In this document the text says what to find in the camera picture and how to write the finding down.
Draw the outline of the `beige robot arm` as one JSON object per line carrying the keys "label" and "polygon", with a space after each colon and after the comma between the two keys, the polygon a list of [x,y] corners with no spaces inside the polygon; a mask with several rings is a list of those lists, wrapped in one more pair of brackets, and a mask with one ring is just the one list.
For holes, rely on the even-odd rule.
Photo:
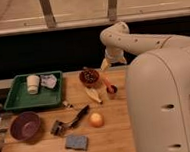
{"label": "beige robot arm", "polygon": [[117,22],[100,34],[101,69],[125,63],[127,109],[136,152],[190,152],[190,37],[132,34]]}

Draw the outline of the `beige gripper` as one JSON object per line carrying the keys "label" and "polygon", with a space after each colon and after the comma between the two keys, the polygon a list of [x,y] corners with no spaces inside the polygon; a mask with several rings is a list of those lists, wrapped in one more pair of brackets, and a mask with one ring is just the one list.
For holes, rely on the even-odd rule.
{"label": "beige gripper", "polygon": [[114,63],[127,64],[124,57],[124,52],[119,48],[106,48],[105,59],[101,63],[101,70],[106,71],[110,67],[110,64]]}

